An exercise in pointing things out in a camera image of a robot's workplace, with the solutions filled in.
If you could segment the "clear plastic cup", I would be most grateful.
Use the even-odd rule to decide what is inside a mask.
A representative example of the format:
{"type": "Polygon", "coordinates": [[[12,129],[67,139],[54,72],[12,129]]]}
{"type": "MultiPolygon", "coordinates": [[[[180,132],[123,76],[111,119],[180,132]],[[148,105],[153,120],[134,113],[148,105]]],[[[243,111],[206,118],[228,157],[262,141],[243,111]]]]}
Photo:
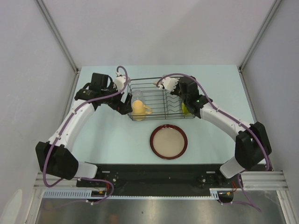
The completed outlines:
{"type": "Polygon", "coordinates": [[[135,102],[137,100],[144,101],[143,92],[141,90],[132,91],[132,101],[135,102]]]}

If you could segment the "yellow mug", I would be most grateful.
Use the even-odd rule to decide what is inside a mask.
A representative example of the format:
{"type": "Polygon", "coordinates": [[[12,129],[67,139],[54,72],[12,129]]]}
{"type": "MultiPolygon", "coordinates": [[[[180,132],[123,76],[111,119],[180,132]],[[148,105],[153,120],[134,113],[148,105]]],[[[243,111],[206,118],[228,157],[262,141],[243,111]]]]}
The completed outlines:
{"type": "Polygon", "coordinates": [[[152,109],[146,106],[142,101],[136,100],[132,103],[132,119],[142,121],[147,115],[152,114],[152,109]]]}

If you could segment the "black wire dish rack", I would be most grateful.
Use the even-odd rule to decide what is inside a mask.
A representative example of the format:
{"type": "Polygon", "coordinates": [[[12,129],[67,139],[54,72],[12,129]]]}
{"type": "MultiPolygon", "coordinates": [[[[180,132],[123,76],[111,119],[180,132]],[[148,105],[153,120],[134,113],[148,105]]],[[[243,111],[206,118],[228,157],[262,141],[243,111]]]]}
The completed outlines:
{"type": "Polygon", "coordinates": [[[128,92],[133,94],[135,91],[141,91],[144,104],[152,109],[152,113],[145,115],[144,119],[193,119],[195,116],[183,109],[183,102],[178,96],[155,86],[154,83],[158,79],[157,77],[132,79],[128,85],[128,92]]]}

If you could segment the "yellow-green bowl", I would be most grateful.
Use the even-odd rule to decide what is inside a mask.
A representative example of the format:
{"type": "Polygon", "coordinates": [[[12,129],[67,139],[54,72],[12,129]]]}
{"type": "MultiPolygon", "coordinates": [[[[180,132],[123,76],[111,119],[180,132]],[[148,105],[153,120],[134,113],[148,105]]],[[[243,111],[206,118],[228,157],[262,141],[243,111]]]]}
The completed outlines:
{"type": "Polygon", "coordinates": [[[193,114],[191,114],[188,110],[188,108],[186,107],[186,105],[182,102],[182,114],[184,116],[193,116],[193,114]]]}

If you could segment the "red rimmed beige plate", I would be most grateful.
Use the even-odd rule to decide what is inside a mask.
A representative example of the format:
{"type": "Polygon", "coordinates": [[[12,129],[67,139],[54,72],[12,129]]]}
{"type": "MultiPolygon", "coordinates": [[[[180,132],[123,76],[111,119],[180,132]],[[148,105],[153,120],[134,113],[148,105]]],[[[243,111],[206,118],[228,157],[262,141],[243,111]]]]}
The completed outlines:
{"type": "Polygon", "coordinates": [[[151,133],[149,145],[152,152],[159,158],[174,160],[186,152],[188,138],[180,127],[164,124],[151,133]]]}

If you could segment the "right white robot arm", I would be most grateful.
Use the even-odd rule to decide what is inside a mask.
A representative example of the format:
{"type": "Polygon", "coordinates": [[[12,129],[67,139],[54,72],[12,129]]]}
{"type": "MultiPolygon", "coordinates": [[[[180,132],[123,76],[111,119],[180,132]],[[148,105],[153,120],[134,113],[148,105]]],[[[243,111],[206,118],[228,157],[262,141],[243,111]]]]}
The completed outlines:
{"type": "Polygon", "coordinates": [[[260,123],[244,122],[223,111],[193,77],[166,78],[166,90],[181,98],[189,113],[208,121],[220,128],[235,141],[234,156],[221,165],[215,181],[220,187],[227,187],[236,174],[253,168],[265,160],[266,169],[270,168],[269,155],[272,152],[265,126],[260,123]]]}

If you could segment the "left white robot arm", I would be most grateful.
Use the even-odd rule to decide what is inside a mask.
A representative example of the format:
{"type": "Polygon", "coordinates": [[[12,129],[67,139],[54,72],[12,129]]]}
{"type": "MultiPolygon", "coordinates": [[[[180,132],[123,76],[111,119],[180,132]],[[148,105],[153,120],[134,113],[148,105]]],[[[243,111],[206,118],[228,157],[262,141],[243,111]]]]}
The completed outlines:
{"type": "Polygon", "coordinates": [[[101,105],[107,105],[121,115],[132,112],[132,95],[127,94],[125,101],[122,96],[130,78],[127,73],[116,73],[116,78],[109,75],[93,73],[90,82],[75,94],[73,104],[58,130],[46,141],[38,142],[36,155],[43,179],[47,175],[66,180],[87,178],[92,186],[103,182],[103,174],[98,167],[88,162],[81,162],[72,154],[72,148],[81,129],[88,119],[101,105]]]}

